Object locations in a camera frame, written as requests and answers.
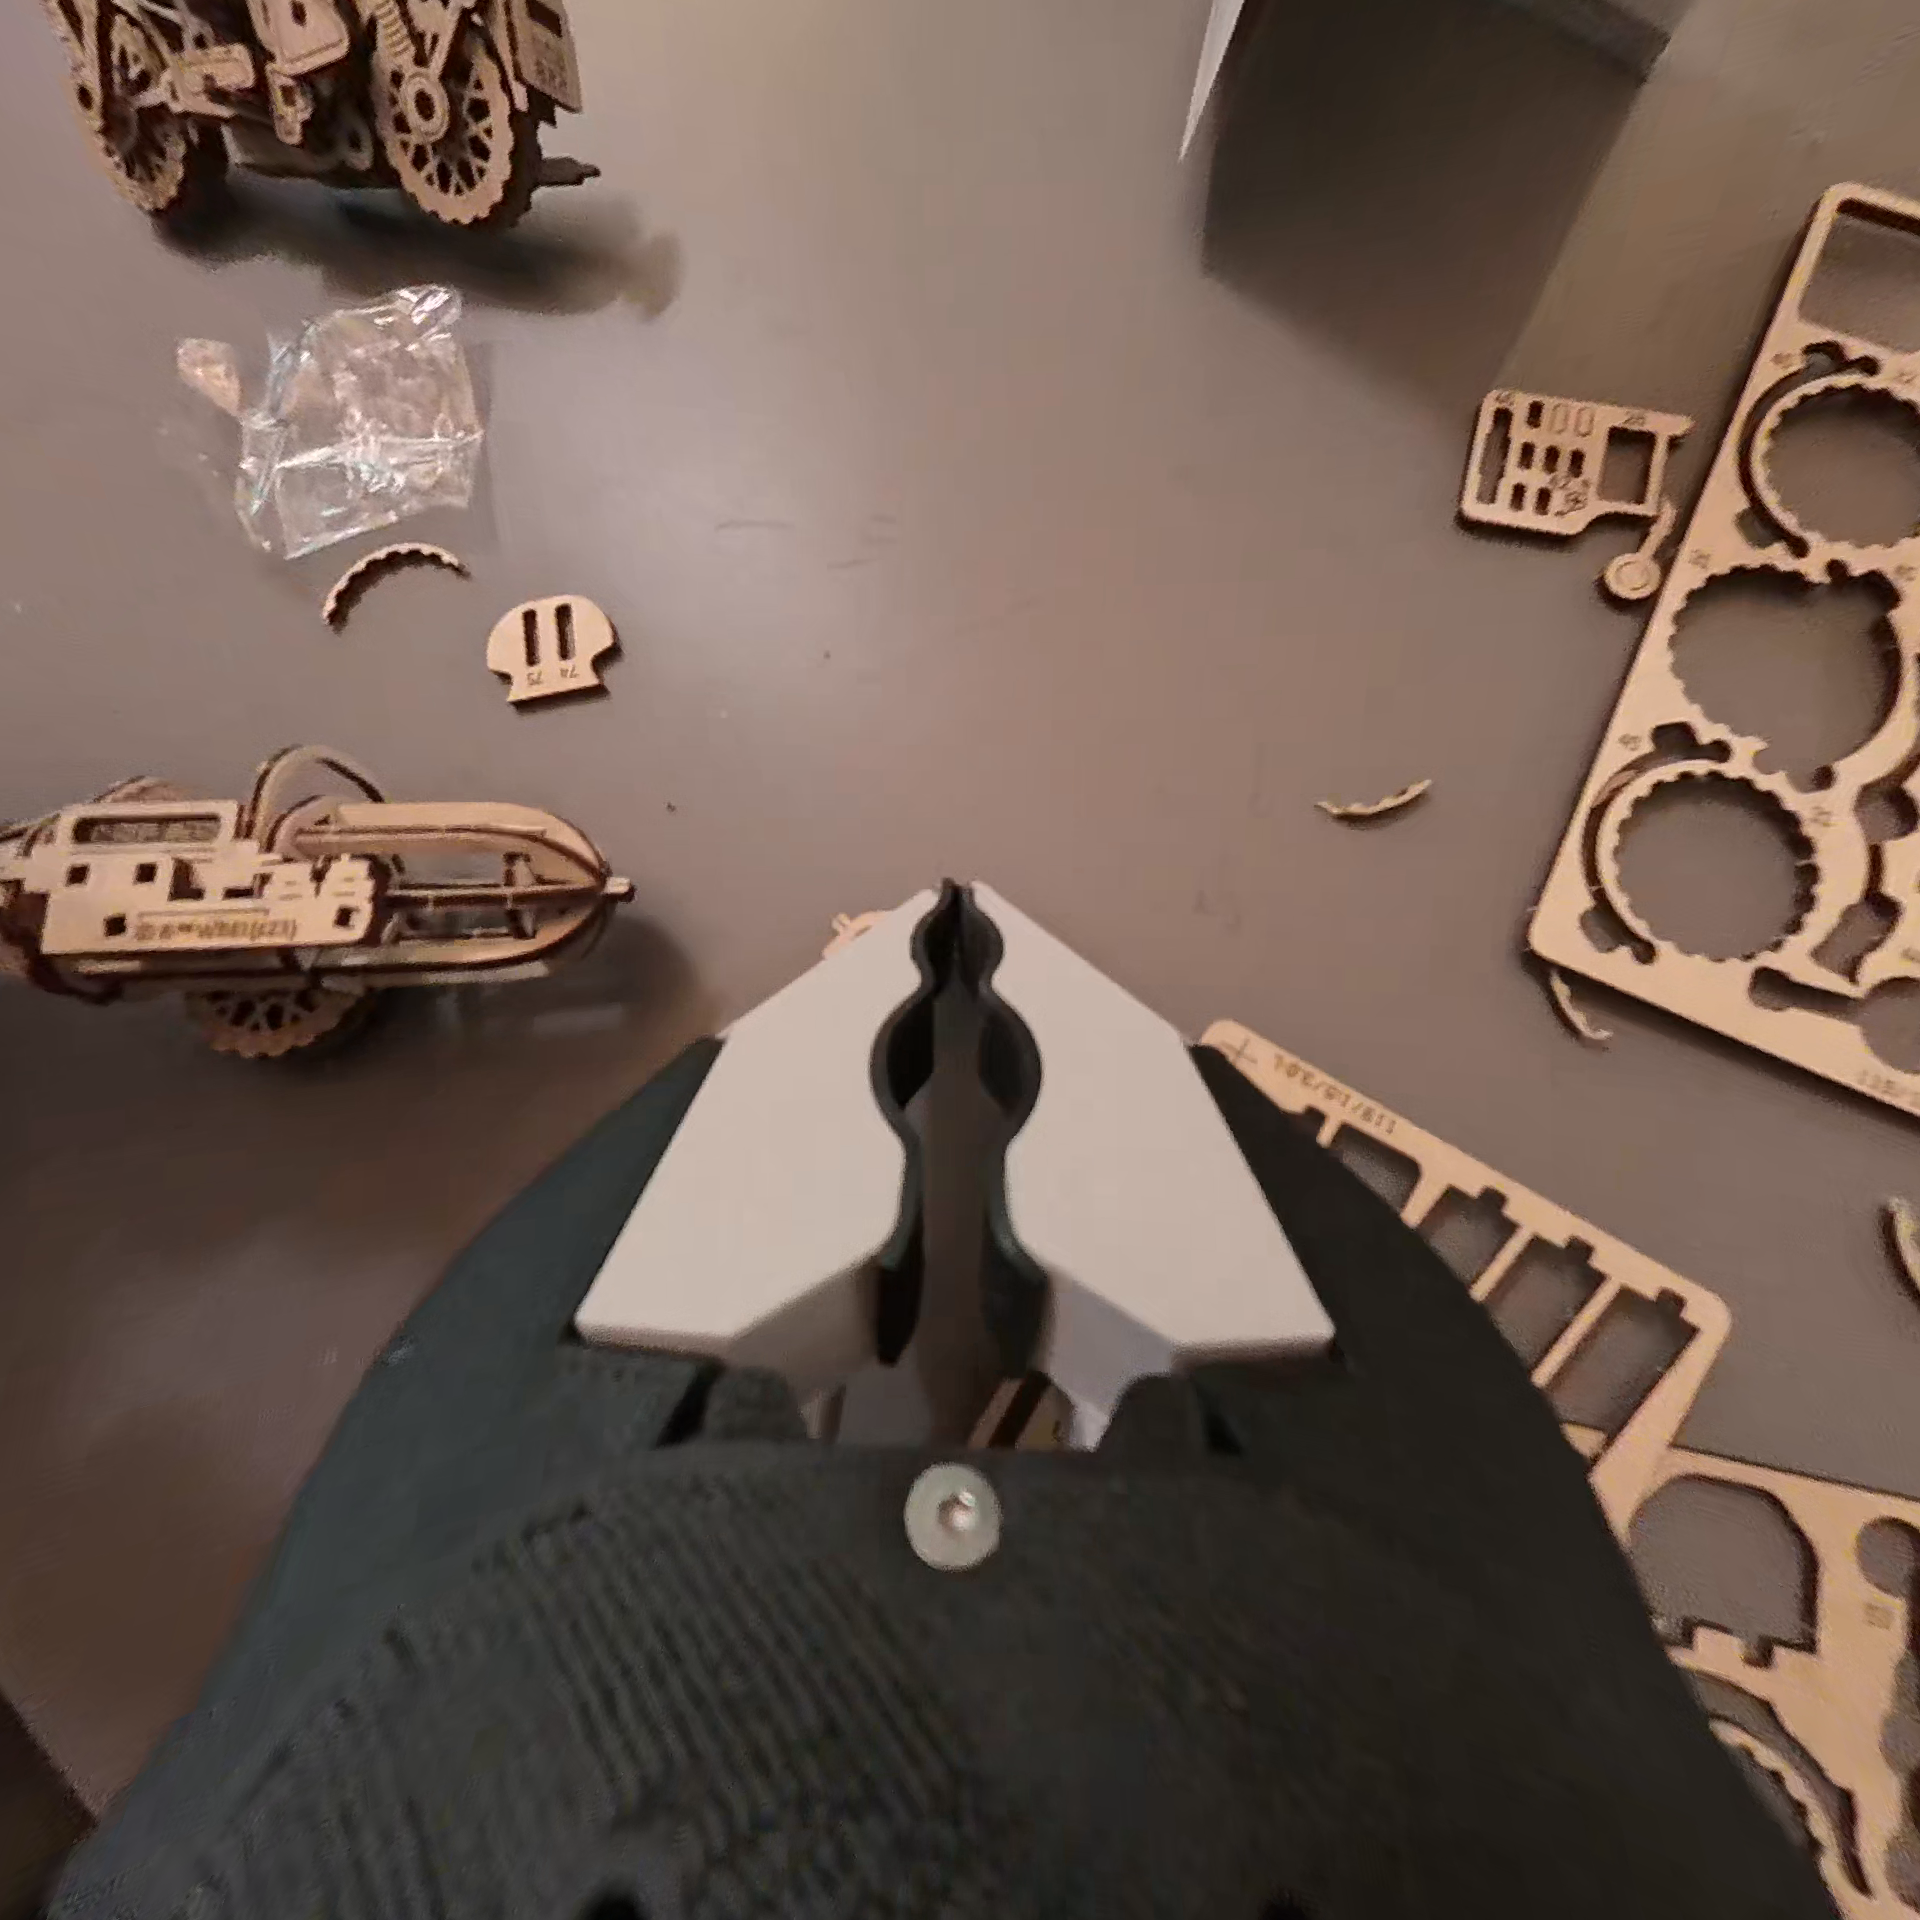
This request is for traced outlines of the grey desk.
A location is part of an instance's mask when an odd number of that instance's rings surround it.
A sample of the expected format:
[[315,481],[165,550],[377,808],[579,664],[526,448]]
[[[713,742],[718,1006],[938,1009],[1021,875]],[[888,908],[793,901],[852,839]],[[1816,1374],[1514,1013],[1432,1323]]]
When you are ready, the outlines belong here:
[[[4,815],[328,742],[556,808],[637,883],[582,964],[318,1061],[4,989],[4,1694],[84,1809],[193,1703],[444,1263],[830,918],[979,875],[1169,1020],[1235,1016],[1734,1310],[1694,1446],[1915,1492],[1915,1124],[1520,935],[1635,648],[1619,529],[1456,523],[1500,380],[1697,420],[1818,193],[1915,190],[1915,4],[1688,4],[1547,255],[1203,255],[1208,4],[579,4],[604,179],[496,245],[275,183],[172,245],[4,4]],[[444,280],[478,489],[304,559],[185,336]],[[321,600],[386,542],[462,581]],[[606,691],[509,704],[579,592]],[[1312,803],[1378,800],[1373,825]]]

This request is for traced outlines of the wooden sheet with oval cutouts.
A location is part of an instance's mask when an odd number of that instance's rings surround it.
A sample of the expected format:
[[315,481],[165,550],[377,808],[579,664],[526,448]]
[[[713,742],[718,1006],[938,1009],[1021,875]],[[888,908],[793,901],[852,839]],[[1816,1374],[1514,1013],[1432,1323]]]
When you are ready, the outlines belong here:
[[1787,1524],[1805,1630],[1740,1635],[1656,1609],[1672,1660],[1720,1689],[1710,1728],[1792,1808],[1836,1910],[1915,1916],[1915,1753],[1894,1736],[1915,1707],[1915,1571],[1886,1587],[1865,1563],[1884,1528],[1915,1550],[1915,1499],[1672,1446],[1641,1505],[1690,1484],[1757,1497]]

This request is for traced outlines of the wooden sidecar model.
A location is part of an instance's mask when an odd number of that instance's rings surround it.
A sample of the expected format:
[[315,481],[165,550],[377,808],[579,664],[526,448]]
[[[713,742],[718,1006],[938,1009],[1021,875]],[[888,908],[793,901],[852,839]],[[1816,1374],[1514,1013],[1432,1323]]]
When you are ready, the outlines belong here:
[[552,976],[633,897],[573,822],[390,800],[286,747],[237,800],[132,776],[3,835],[4,981],[89,1006],[176,999],[249,1061],[321,1047],[412,989]]

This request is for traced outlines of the white printed model box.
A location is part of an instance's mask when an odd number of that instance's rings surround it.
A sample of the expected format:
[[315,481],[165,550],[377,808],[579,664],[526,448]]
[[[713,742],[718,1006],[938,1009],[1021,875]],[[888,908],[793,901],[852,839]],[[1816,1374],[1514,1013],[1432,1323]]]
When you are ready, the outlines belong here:
[[1184,160],[1203,255],[1547,255],[1688,4],[1211,4]]

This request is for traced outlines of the wooden toothed arc piece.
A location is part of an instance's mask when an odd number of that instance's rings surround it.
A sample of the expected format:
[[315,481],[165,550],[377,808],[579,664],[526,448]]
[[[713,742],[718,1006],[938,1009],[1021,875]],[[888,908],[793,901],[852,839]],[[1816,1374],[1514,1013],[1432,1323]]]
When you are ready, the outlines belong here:
[[470,579],[468,564],[444,543],[386,542],[347,564],[328,587],[321,600],[323,621],[332,631],[338,631],[350,611],[357,606],[357,599],[363,596],[374,581],[388,579],[401,568],[442,568],[462,581]]

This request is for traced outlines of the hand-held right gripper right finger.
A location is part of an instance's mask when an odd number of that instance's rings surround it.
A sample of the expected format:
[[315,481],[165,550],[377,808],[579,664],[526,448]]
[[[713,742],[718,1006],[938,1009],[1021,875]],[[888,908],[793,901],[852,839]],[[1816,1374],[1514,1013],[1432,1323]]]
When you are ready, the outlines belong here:
[[990,885],[980,1007],[1013,1028],[1010,1253],[1041,1276],[1033,1367],[1093,1448],[1122,1393],[1211,1363],[1296,1363],[1333,1320],[1194,1044]]

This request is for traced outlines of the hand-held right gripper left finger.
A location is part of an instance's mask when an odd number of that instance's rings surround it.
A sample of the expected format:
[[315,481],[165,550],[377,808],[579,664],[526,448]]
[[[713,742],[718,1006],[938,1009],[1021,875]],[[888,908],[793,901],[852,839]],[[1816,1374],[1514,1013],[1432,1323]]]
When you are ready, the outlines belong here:
[[576,1315],[580,1342],[766,1369],[803,1403],[905,1350],[925,1174],[908,1107],[932,1068],[956,883],[819,959],[715,1040]]

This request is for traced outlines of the wooden parts sheet with slots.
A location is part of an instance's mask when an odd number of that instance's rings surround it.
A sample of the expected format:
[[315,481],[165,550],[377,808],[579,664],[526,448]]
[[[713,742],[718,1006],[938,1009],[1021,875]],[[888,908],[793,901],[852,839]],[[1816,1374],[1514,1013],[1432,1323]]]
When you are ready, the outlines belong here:
[[1203,1041],[1496,1317],[1626,1539],[1732,1332],[1726,1300],[1245,1024],[1211,1022]]

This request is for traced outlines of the crumpled clear plastic bag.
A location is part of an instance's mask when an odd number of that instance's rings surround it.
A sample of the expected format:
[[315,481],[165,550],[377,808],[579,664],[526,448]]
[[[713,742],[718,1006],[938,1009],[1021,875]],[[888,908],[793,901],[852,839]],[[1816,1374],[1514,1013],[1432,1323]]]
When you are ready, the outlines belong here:
[[256,374],[185,336],[180,383],[234,430],[232,507],[256,550],[304,559],[435,512],[464,512],[488,422],[444,280],[334,307],[275,334]]

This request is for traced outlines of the wooden slotted round piece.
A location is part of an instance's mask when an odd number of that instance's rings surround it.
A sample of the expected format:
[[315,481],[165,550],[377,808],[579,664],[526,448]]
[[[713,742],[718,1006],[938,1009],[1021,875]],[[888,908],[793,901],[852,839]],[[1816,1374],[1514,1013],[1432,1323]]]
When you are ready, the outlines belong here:
[[488,636],[484,664],[515,705],[579,699],[606,691],[601,662],[617,647],[606,611],[558,592],[508,608]]

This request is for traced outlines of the wooden grid piece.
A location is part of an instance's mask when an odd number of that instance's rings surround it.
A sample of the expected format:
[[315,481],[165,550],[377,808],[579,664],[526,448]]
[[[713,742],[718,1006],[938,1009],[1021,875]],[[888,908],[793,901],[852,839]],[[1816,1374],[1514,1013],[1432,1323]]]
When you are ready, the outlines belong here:
[[1574,540],[1601,520],[1635,520],[1638,543],[1610,558],[1601,592],[1649,600],[1665,582],[1675,523],[1668,463],[1691,417],[1644,407],[1498,389],[1480,404],[1456,516],[1482,529]]

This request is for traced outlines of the wooden motorcycle model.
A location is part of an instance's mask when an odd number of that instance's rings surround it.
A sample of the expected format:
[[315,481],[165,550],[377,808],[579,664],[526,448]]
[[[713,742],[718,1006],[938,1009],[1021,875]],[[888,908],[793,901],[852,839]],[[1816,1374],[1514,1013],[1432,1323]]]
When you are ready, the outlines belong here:
[[515,225],[597,167],[542,152],[582,107],[562,3],[46,3],[68,97],[117,191],[157,223],[229,168],[396,190],[433,222]]

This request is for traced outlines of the wooden sheet with gear cutouts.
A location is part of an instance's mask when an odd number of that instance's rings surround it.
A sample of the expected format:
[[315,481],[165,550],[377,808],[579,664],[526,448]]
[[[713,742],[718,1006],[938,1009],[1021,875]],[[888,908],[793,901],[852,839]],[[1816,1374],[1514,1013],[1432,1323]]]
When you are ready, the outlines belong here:
[[[1608,729],[1526,921],[1560,973],[1740,1041],[1915,1115],[1915,1068],[1867,1035],[1869,1004],[1915,995],[1915,533],[1867,540],[1820,526],[1774,470],[1790,416],[1872,399],[1915,417],[1915,348],[1891,320],[1820,317],[1816,278],[1846,231],[1915,241],[1915,201],[1836,183],[1816,203],[1766,315],[1730,422],[1657,589]],[[1770,737],[1690,685],[1683,617],[1716,587],[1867,589],[1891,645],[1891,687],[1862,741],[1805,781],[1764,766]],[[1787,853],[1782,928],[1729,955],[1657,931],[1627,886],[1626,841],[1681,803],[1752,806]]]

